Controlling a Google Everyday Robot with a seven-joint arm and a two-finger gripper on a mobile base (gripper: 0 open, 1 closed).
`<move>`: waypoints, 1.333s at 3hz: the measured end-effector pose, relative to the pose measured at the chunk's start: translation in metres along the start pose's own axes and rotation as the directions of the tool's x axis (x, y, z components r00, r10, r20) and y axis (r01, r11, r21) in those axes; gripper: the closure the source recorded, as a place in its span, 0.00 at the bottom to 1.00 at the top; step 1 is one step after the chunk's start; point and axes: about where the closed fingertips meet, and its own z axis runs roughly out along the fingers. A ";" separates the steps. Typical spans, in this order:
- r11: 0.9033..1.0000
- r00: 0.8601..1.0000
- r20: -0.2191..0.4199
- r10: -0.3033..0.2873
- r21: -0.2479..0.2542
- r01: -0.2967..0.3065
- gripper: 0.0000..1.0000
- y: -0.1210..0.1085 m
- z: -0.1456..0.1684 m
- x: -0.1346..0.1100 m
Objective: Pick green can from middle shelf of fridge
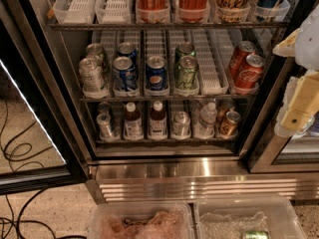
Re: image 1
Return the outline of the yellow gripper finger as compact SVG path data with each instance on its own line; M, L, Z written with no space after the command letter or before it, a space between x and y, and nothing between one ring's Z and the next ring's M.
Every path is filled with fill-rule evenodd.
M319 73L309 71L301 78L291 77L284 96L280 125L297 131L319 111Z
M294 30L286 39L277 44L272 53L280 57L294 57L295 56L295 42L298 36L299 29Z

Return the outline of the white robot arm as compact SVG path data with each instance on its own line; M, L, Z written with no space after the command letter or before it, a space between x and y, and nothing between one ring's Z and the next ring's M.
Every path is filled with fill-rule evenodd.
M290 78L276 119L275 133L289 137L319 112L319 5L272 53L292 57L307 70L300 79Z

